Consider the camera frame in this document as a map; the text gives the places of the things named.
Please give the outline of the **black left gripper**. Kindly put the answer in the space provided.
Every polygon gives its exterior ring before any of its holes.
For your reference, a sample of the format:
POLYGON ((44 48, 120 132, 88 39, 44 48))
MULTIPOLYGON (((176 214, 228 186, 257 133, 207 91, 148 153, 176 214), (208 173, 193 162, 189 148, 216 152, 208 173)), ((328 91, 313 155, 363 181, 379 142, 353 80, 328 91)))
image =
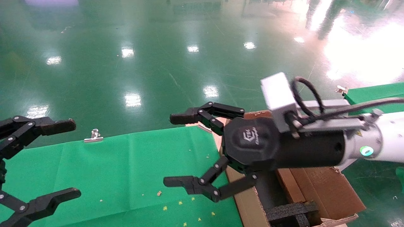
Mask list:
MULTIPOLYGON (((54 121, 49 117, 26 118, 20 115, 0 122, 0 186, 5 183, 7 169, 3 159, 11 159, 23 148, 39 136, 57 135, 74 131, 76 123, 73 119, 54 121)), ((34 221, 53 215, 63 202, 79 198, 82 193, 77 188, 67 188, 50 194, 42 195, 28 203, 4 192, 0 193, 1 205, 10 208, 14 213, 1 227, 28 227, 34 221)))

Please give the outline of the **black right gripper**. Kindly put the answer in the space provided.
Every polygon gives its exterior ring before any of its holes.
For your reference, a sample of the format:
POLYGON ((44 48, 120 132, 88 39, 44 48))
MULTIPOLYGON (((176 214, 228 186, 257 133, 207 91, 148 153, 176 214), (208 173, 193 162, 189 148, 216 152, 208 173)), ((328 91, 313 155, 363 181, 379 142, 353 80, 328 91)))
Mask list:
POLYGON ((244 119, 245 110, 217 102, 188 108, 171 114, 172 125, 202 123, 222 136, 223 154, 199 178, 195 176, 164 177, 166 187, 183 187, 189 195, 203 195, 213 202, 233 197, 254 187, 257 175, 251 172, 274 171, 282 168, 312 168, 336 166, 342 162, 345 138, 342 131, 280 133, 271 118, 244 119), (217 117, 232 119, 225 126, 217 117), (227 166, 247 174, 220 188, 213 182, 227 166))

